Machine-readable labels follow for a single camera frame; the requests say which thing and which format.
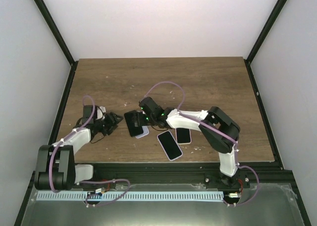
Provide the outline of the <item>light blue phone case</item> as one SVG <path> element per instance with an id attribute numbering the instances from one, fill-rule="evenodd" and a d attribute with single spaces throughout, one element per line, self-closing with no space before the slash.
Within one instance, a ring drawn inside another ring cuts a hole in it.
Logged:
<path id="1" fill-rule="evenodd" d="M 143 133 L 141 133 L 141 134 L 135 136 L 137 139 L 140 139 L 140 138 L 142 138 L 142 137 L 145 137 L 145 136 L 147 136 L 147 135 L 149 134 L 149 129 L 148 129 L 147 126 L 142 126 L 142 130 L 143 130 Z"/>

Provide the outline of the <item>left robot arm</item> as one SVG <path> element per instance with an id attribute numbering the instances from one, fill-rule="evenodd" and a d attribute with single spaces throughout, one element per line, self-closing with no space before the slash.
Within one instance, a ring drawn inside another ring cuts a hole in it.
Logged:
<path id="1" fill-rule="evenodd" d="M 89 164 L 75 164 L 75 154 L 86 144 L 91 143 L 97 134 L 104 137 L 117 129 L 123 117 L 107 112 L 101 106 L 83 107 L 71 132 L 51 145 L 43 145 L 38 150 L 34 186 L 37 190 L 58 192 L 70 190 L 82 181 L 90 188 L 100 185 L 101 175 Z"/>

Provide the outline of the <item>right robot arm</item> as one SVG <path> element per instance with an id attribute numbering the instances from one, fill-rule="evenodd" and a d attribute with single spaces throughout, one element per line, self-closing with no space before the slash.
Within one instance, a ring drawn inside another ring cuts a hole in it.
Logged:
<path id="1" fill-rule="evenodd" d="M 238 140 L 240 127 L 218 107 L 196 112 L 177 108 L 162 108 L 151 97 L 139 102 L 139 111 L 132 112 L 132 126 L 156 126 L 165 129 L 189 129 L 203 134 L 210 146 L 218 152 L 220 182 L 231 188 L 237 181 Z"/>

